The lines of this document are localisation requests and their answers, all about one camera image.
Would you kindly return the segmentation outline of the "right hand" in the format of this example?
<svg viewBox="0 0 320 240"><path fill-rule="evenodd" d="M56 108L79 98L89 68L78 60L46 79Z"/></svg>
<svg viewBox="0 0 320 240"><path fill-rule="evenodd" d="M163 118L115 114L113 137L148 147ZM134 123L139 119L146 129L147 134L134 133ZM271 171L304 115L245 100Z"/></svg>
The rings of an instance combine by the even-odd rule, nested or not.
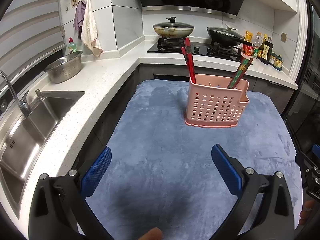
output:
<svg viewBox="0 0 320 240"><path fill-rule="evenodd" d="M307 224L310 220L310 215L313 211L313 208L315 207L317 201L316 200L307 200L304 205L303 205L303 209L299 214L299 225L304 226L305 224Z"/></svg>

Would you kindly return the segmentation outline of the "left hand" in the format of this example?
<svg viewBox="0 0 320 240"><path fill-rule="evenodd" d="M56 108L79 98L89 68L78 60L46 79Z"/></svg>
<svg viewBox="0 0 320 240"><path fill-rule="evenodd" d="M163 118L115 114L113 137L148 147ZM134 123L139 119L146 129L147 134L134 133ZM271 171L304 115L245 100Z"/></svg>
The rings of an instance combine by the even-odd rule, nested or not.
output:
<svg viewBox="0 0 320 240"><path fill-rule="evenodd" d="M142 235L138 240L162 240L162 239L163 239L162 231L159 228L155 227L149 230L144 235Z"/></svg>

